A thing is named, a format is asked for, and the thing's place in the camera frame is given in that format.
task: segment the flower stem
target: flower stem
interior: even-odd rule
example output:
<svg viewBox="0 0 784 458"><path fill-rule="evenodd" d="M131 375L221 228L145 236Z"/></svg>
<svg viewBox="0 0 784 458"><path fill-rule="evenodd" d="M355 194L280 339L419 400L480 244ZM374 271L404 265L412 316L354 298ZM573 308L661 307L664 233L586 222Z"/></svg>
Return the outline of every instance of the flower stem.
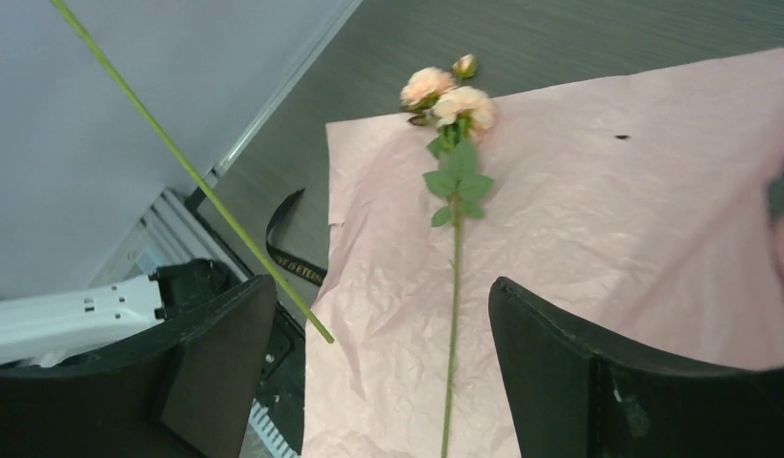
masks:
<svg viewBox="0 0 784 458"><path fill-rule="evenodd" d="M457 370L457 327L460 315L460 260L462 257L463 216L459 209L460 200L457 196L449 199L451 205L451 225L454 227L454 259L451 267L454 270L454 294L451 304L451 337L448 341L448 376L445 381L445 411L443 413L443 447L442 458L448 456L448 438L451 431L451 408L454 400L454 374Z"/></svg>

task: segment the white plastic part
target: white plastic part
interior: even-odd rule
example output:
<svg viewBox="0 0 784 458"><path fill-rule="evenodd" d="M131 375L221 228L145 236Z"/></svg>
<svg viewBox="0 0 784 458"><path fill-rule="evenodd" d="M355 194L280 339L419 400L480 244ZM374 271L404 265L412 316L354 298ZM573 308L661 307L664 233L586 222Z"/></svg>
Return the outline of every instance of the white plastic part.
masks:
<svg viewBox="0 0 784 458"><path fill-rule="evenodd" d="M161 323L156 281L142 275L66 294L0 302L0 365L50 367Z"/></svg>

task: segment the green leaf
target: green leaf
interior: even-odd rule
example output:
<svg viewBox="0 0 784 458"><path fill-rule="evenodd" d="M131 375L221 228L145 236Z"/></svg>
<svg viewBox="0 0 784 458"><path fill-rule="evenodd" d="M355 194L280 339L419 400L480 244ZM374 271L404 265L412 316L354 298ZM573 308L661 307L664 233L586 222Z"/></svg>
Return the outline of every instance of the green leaf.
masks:
<svg viewBox="0 0 784 458"><path fill-rule="evenodd" d="M479 200L487 195L493 186L493 178L480 174L471 174L460 180L458 191L465 200Z"/></svg>
<svg viewBox="0 0 784 458"><path fill-rule="evenodd" d="M454 178L463 179L473 175L478 164L476 146L466 138L451 150L451 158L446 169Z"/></svg>
<svg viewBox="0 0 784 458"><path fill-rule="evenodd" d="M450 174L447 172L447 170L446 170L446 168L447 168L447 167L448 167L448 152L446 152L446 151L440 151L440 153L439 153L439 154L437 154L437 168L438 168L439 170L442 170L442 171L444 171L444 172L445 172L447 175L451 176L451 175L450 175Z"/></svg>
<svg viewBox="0 0 784 458"><path fill-rule="evenodd" d="M451 220L451 209L447 205L431 217L431 227L445 226Z"/></svg>
<svg viewBox="0 0 784 458"><path fill-rule="evenodd" d="M457 187L457 181L443 170L435 170L423 174L425 186L431 194L438 198L447 198Z"/></svg>
<svg viewBox="0 0 784 458"><path fill-rule="evenodd" d="M472 200L462 200L460 202L460 212L471 219L482 219L485 217L485 210Z"/></svg>
<svg viewBox="0 0 784 458"><path fill-rule="evenodd" d="M408 119L408 121L409 121L409 124L411 124L413 126L420 126L420 127L425 127L425 126L431 124L431 121L428 120L428 116L426 116L423 113L417 114L417 115L414 115L414 116L410 117Z"/></svg>
<svg viewBox="0 0 784 458"><path fill-rule="evenodd" d="M440 137L431 140L431 143L429 143L428 146L426 146L426 148L428 148L428 151L431 153L432 156L434 156L435 159L439 159L440 153L445 151L445 148L443 146L443 139Z"/></svg>

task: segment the white wall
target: white wall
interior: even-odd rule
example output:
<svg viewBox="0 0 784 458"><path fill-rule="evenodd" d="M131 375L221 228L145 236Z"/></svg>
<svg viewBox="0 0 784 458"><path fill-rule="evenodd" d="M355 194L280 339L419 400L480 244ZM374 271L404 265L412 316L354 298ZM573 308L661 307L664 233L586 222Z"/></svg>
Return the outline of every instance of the white wall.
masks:
<svg viewBox="0 0 784 458"><path fill-rule="evenodd" d="M67 0L203 172L344 0ZM47 0L0 0L0 300L80 289L194 188Z"/></svg>

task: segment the green stem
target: green stem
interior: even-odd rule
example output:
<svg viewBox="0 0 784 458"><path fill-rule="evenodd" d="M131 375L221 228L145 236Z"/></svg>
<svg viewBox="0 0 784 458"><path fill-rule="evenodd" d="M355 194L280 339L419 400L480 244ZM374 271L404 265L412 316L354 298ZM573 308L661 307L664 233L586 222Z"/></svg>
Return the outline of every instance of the green stem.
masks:
<svg viewBox="0 0 784 458"><path fill-rule="evenodd" d="M459 209L459 198L456 195L449 199L451 205L452 221L454 226L454 260L451 266L454 269L454 294L451 303L451 337L448 341L448 375L445 381L445 411L443 413L443 448L440 453L442 458L448 456L448 439L451 431L451 409L454 400L454 374L457 371L457 327L460 316L460 260L463 245L463 216Z"/></svg>
<svg viewBox="0 0 784 458"><path fill-rule="evenodd" d="M181 150L178 149L178 146L175 145L175 142L170 138L170 136L165 132L165 130L159 125L156 121L154 116L148 109L145 107L145 104L139 100L139 97L134 94L134 91L131 87L128 86L128 83L125 82L122 75L114 68L111 61L103 50L97 45L89 32L80 24L80 21L74 16L72 10L64 3L63 0L51 0L52 4L63 14L64 19L72 26L75 33L83 40L86 46L89 48L90 51L94 54L94 57L100 62L100 65L106 70L112 80L116 83L119 89L124 93L128 98L131 100L131 103L134 104L136 109L145 118L146 121L151 125L157 135L161 137L162 141L167 145L168 149L173 153L178 162L181 164L182 167L190 174L190 177L193 178L193 181L196 182L198 188L207 196L207 198L213 203L216 207L218 212L223 216L226 222L232 226L232 229L235 230L235 233L240 236L240 239L243 240L243 243L246 244L246 247L249 248L249 251L255 255L255 257L263 264L263 267L268 271L269 275L271 275L274 280L277 282L279 287L288 294L288 297L291 298L299 310L305 315L308 321L316 327L319 333L324 337L324 339L329 343L333 343L333 336L328 332L327 328L324 327L317 318L316 315L311 311L310 307L305 303L305 301L291 288L291 285L288 284L288 280L282 276L282 273L279 272L279 269L274 265L271 260L260 250L258 245L255 243L254 240L249 236L243 226L240 225L239 222L235 219L235 216L232 215L232 212L229 211L228 208L223 204L220 198L217 196L215 191L204 181L204 178L198 173L195 167L187 160L187 157L181 153Z"/></svg>

